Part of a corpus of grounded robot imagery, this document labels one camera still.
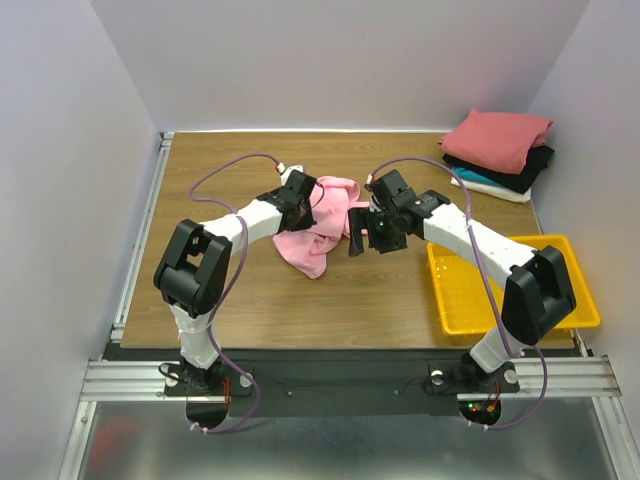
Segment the light pink t-shirt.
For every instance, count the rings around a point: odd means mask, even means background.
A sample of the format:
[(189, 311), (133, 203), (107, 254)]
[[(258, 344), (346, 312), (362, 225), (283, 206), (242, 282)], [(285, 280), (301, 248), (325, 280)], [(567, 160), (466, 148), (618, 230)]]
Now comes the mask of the light pink t-shirt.
[(360, 185), (351, 179), (322, 176), (311, 193), (315, 224), (306, 230), (285, 231), (273, 237), (281, 257), (310, 279), (321, 277), (327, 255), (343, 237), (350, 237), (348, 211), (368, 207), (360, 198)]

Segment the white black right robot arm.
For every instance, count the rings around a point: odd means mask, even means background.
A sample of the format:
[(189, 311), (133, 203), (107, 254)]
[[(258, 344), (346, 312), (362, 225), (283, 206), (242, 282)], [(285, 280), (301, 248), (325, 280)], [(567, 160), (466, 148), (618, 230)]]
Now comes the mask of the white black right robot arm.
[(478, 268), (484, 285), (496, 283), (502, 289), (502, 302), (492, 305), (495, 327), (460, 366), (466, 387), (484, 389), (495, 380), (496, 370), (522, 349), (537, 345), (575, 310), (567, 263), (557, 248), (536, 249), (511, 240), (434, 190), (416, 194), (397, 170), (366, 188), (370, 204), (347, 214), (350, 256), (366, 248), (380, 254), (402, 250), (414, 235), (455, 253)]

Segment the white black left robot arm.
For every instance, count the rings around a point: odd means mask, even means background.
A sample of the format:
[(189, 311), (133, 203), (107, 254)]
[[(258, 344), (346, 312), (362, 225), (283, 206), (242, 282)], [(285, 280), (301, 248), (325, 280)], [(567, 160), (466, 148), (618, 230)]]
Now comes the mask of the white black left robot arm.
[(218, 219), (176, 226), (154, 273), (153, 284), (168, 304), (179, 331), (180, 355), (191, 366), (188, 382), (199, 393), (215, 392), (223, 371), (212, 329), (213, 316), (239, 278), (227, 280), (231, 258), (243, 267), (251, 243), (315, 224), (311, 195), (316, 179), (300, 166), (281, 175), (281, 185)]

